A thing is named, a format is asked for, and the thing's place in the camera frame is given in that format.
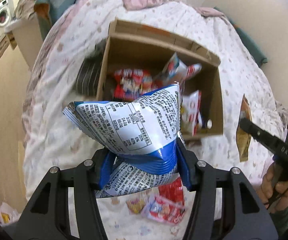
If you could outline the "person's right hand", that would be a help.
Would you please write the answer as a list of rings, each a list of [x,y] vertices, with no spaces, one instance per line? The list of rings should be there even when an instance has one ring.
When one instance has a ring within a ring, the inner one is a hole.
[[[256,190],[261,202],[269,210],[269,213],[276,213],[277,211],[283,211],[288,207],[288,181],[279,181],[275,187],[272,187],[272,181],[274,177],[274,164],[271,164],[262,179],[260,187]],[[268,207],[269,199],[273,196],[274,192],[283,194],[277,201],[275,206]]]

